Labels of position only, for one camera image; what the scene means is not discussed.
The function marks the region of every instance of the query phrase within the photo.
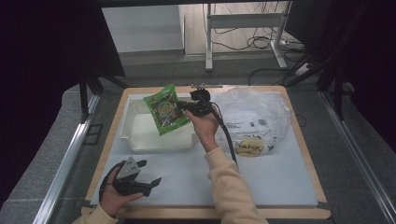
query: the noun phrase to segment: metal frame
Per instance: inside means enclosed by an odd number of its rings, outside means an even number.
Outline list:
[[[280,69],[287,69],[288,66],[279,49],[279,42],[286,25],[290,5],[291,1],[288,2],[282,13],[212,15],[211,4],[207,4],[206,71],[213,70],[212,29],[256,27],[278,27],[276,37],[271,40],[270,44]]]
[[[44,198],[43,203],[41,204],[40,209],[35,216],[35,220],[33,223],[35,224],[43,224],[48,223],[50,220],[50,216],[55,207],[55,204],[58,201],[59,195],[64,187],[64,183],[69,175],[70,169],[73,166],[73,163],[77,157],[79,149],[81,148],[84,136],[88,131],[88,127],[90,126],[92,120],[92,113],[94,112],[100,97],[94,95],[89,103],[89,116],[84,123],[80,123],[76,129],[76,132],[73,136],[72,141],[66,153],[64,154],[64,158],[59,166],[59,169],[52,180],[52,183],[49,187],[46,197]]]
[[[361,175],[363,176],[364,180],[367,183],[367,186],[373,193],[388,223],[396,223],[396,209],[395,205],[392,202],[392,199],[389,197],[384,186],[378,180],[374,171],[370,167],[370,164],[365,159],[363,153],[361,152],[360,146],[353,138],[353,135],[349,131],[347,125],[339,119],[337,114],[332,109],[332,99],[330,99],[330,96],[328,94],[325,94],[323,91],[319,91],[318,94],[326,105],[336,128],[344,138],[344,141],[346,142],[347,148],[349,149],[353,160],[356,162],[358,168],[360,169]]]

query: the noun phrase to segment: plastic bag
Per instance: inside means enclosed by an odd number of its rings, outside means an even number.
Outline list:
[[[291,125],[290,109],[280,92],[259,92],[233,88],[220,93],[214,101],[233,140],[235,152],[243,156],[265,155],[282,141]],[[219,145],[227,147],[222,130]]]
[[[183,110],[177,107],[178,99],[174,84],[167,85],[160,92],[144,97],[143,100],[148,105],[160,135],[190,123]]]

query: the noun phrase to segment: metal rail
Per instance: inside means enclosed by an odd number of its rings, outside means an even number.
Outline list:
[[[50,220],[52,211],[55,207],[56,202],[58,201],[59,195],[61,194],[64,183],[66,182],[66,179],[77,157],[79,149],[81,148],[85,134],[88,131],[88,127],[90,126],[92,120],[92,113],[95,110],[99,99],[100,97],[97,95],[94,95],[91,98],[89,103],[89,116],[85,123],[78,125],[72,141],[70,142],[70,145],[66,153],[64,154],[64,159],[62,160],[61,165],[59,166],[59,169],[55,177],[53,178],[51,185],[49,186],[49,191],[47,192],[47,195],[44,198],[44,201],[41,204],[41,207],[38,210],[33,223],[43,224],[48,223],[48,221]]]
[[[349,131],[347,125],[335,114],[332,106],[332,99],[330,99],[330,96],[323,91],[319,91],[318,94],[326,105],[330,116],[332,117],[332,121],[334,122],[336,128],[346,142],[347,148],[353,160],[356,162],[358,168],[360,169],[361,175],[363,176],[364,180],[367,183],[367,186],[373,193],[388,223],[396,223],[395,205],[393,204],[381,181],[376,177],[369,162],[365,159],[363,153],[361,152],[361,147],[353,138],[353,135]]]

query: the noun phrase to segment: clear plastic bag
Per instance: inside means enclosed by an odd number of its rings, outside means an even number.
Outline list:
[[[269,153],[284,139],[291,124],[291,111],[277,91],[236,87],[220,93],[214,102],[239,155],[253,157]],[[222,130],[218,130],[216,138],[219,145],[227,148]]]

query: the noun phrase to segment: hand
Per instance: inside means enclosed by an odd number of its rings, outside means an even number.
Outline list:
[[[120,209],[128,202],[132,202],[143,197],[143,193],[136,193],[128,196],[122,196],[117,193],[111,183],[113,183],[113,180],[116,177],[116,173],[119,169],[120,167],[114,169],[114,171],[111,172],[110,176],[108,177],[100,202],[103,210],[105,210],[105,212],[111,217],[116,217]]]
[[[215,134],[218,130],[219,123],[213,114],[208,114],[203,117],[195,117],[189,110],[185,111],[186,117],[189,118],[194,125],[194,130],[197,133],[201,144],[206,152],[209,152],[218,147],[215,140]]]

